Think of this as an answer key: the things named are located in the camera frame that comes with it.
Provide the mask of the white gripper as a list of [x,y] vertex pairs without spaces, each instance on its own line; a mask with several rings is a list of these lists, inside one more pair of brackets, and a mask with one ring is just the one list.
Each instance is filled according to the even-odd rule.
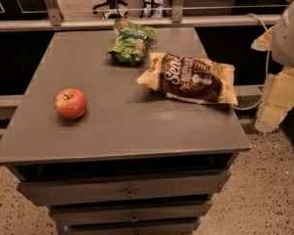
[[269,51],[272,59],[284,66],[265,81],[262,102],[256,114],[255,128],[261,133],[276,130],[294,108],[294,0],[275,26],[255,39],[251,48]]

